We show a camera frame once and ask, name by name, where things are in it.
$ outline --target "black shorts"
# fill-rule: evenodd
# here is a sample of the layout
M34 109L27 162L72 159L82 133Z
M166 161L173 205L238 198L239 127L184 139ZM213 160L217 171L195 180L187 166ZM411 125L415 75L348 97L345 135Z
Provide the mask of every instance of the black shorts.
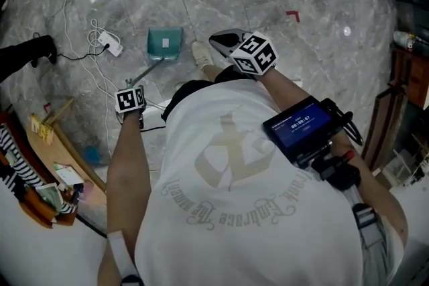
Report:
M219 73L219 75L215 78L214 82L207 81L207 80L191 80L188 81L186 84L184 84L182 87L180 87L176 93L174 93L174 96L172 98L172 101L167 105L164 113L161 115L161 118L167 121L167 117L170 114L170 112L173 111L173 109L176 107L176 105L184 100L188 95L196 92L197 90L200 90L204 87L208 87L214 84L219 84L221 82L228 82L233 80L251 80L250 77L248 77L245 74L238 73L234 70L234 65L226 67L222 72Z

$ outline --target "power strip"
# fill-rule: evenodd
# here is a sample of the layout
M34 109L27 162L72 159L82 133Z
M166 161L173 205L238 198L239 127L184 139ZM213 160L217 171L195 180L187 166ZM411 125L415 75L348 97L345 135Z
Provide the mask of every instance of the power strip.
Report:
M107 48L108 51L110 51L110 53L112 53L113 55L115 55L116 57L122 52L123 50L123 46L121 46L121 44L119 44L119 42L117 40L115 40L115 38L113 38L112 36L110 36L107 32L103 31L101 33L101 35L98 37L98 41L102 44L102 45L106 45L109 44L110 46Z

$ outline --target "camera screen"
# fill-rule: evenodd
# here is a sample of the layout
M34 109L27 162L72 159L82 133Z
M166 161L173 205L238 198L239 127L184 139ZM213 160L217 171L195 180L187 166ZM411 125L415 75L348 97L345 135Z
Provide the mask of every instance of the camera screen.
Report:
M331 117L326 112L312 103L271 128L285 147L290 147L330 120Z

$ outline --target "green dustpan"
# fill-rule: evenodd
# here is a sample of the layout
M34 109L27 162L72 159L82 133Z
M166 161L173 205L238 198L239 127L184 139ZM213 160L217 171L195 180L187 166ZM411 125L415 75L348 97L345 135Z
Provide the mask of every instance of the green dustpan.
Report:
M177 60L182 44L181 27L150 27L147 34L147 54L151 60Z

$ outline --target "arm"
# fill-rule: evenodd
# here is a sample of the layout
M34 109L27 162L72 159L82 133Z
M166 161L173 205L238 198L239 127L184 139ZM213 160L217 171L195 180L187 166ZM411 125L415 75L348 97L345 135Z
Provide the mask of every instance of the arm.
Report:
M132 259L151 193L149 166L139 130L139 113L126 116L107 172L107 232L121 230ZM121 277L109 246L98 284L118 286Z
M291 80L274 68L270 69L263 76L260 76L258 80L265 86L281 111L290 108L310 96L306 91L296 86ZM361 156L355 151L344 131L341 131L332 138L332 155L341 156L350 149L355 153L355 157L349 163L357 167L361 174L361 185L358 187L358 191L363 201L389 220L389 223L399 234L405 246L408 227L404 211L399 202L373 177L371 171L365 165Z

